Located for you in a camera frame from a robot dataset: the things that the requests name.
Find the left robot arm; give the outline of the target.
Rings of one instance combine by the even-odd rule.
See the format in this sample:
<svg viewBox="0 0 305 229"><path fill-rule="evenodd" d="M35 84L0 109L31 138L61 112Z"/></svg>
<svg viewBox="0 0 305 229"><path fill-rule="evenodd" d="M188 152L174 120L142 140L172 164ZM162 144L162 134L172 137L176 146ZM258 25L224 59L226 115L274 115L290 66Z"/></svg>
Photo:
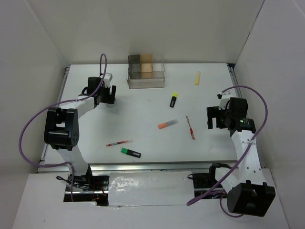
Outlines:
<svg viewBox="0 0 305 229"><path fill-rule="evenodd" d="M76 100L61 107L51 107L47 111L44 141L69 163L70 178L83 189L94 185L91 167L83 159L77 146L79 118L95 109L100 103L115 105L116 86L111 86L112 74L89 77L88 85Z"/></svg>

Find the orange grey highlighter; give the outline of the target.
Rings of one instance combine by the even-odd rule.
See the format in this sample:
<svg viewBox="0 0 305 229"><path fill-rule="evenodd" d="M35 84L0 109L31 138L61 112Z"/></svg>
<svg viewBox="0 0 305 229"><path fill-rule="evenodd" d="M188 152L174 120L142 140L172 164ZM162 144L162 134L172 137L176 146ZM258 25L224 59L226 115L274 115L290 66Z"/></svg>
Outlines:
<svg viewBox="0 0 305 229"><path fill-rule="evenodd" d="M179 121L177 119L173 119L173 120L170 120L170 121L159 124L158 128L159 129L164 129L166 127L172 126L172 125L177 124L177 123L179 123Z"/></svg>

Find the clear red pen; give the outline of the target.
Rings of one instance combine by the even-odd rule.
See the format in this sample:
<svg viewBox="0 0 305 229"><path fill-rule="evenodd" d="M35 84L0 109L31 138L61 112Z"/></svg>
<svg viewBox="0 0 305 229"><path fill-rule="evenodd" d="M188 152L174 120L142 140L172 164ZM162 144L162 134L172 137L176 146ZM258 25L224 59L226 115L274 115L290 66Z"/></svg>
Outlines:
<svg viewBox="0 0 305 229"><path fill-rule="evenodd" d="M126 144L126 143L131 143L133 142L133 140L124 140L124 141L119 141L119 142L115 142L115 143L110 143L110 144L107 144L106 146L107 147L110 147L110 146L115 146L115 145L120 145L120 144Z"/></svg>

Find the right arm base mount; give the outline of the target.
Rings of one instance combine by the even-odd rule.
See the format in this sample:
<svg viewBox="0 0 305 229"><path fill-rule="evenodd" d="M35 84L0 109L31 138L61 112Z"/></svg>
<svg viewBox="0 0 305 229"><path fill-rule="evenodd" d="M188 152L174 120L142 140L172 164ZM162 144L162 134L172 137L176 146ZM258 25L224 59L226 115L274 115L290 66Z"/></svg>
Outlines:
<svg viewBox="0 0 305 229"><path fill-rule="evenodd" d="M231 167L227 164L212 163L208 172L192 173L187 176L188 179L193 181L195 197L203 195L217 183L217 180L215 179L215 172L217 168L231 169ZM204 199L220 198L223 193L224 191L222 185L218 185L217 188L215 188L209 195L205 196Z"/></svg>

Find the red gel pen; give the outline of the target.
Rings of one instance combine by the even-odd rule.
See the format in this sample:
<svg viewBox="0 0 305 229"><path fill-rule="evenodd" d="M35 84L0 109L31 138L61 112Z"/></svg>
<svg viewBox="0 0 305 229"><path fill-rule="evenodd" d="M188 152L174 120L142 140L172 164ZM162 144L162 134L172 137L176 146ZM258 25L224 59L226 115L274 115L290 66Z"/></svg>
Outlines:
<svg viewBox="0 0 305 229"><path fill-rule="evenodd" d="M187 120L189 129L190 129L190 134L191 134L192 140L195 140L194 132L193 132L193 129L192 129L191 125L190 125L189 117L187 115L186 115L186 120Z"/></svg>

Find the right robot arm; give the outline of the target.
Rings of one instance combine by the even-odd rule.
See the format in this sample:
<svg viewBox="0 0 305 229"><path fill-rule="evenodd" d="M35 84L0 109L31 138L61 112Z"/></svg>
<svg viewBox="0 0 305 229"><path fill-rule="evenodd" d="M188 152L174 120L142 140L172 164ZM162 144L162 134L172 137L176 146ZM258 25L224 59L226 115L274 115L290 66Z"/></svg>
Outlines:
<svg viewBox="0 0 305 229"><path fill-rule="evenodd" d="M218 96L220 104L207 108L208 129L227 129L236 149L238 175L234 168L214 163L210 167L208 182L213 187L223 187L227 193L230 213L263 217L275 198L275 188L270 186L260 166L252 119L246 117L248 103L230 93Z"/></svg>

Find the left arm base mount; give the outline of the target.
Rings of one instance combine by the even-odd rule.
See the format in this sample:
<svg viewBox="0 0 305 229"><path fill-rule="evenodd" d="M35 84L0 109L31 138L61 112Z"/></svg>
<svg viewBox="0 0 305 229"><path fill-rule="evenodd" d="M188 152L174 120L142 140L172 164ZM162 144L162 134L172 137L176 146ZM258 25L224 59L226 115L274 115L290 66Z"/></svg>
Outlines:
<svg viewBox="0 0 305 229"><path fill-rule="evenodd" d="M66 183L64 191L64 202L95 202L97 206L108 206L109 175L74 176L63 178L56 176L56 179Z"/></svg>

